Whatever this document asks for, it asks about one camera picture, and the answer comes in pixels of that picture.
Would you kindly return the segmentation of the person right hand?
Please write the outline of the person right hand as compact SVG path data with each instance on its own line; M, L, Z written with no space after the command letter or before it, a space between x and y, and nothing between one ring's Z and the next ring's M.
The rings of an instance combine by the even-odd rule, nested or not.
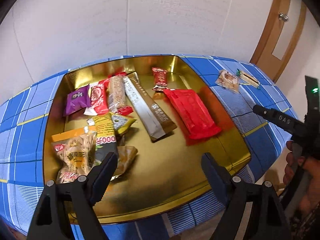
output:
M306 194L303 196L298 206L302 216L306 217L319 203L319 160L312 157L308 157L308 159L300 157L296 160L293 156L292 144L292 141L286 142L286 147L290 152L286 156L287 165L284 170L283 183L287 185L293 178L294 172L292 165L295 163L309 172L312 179Z

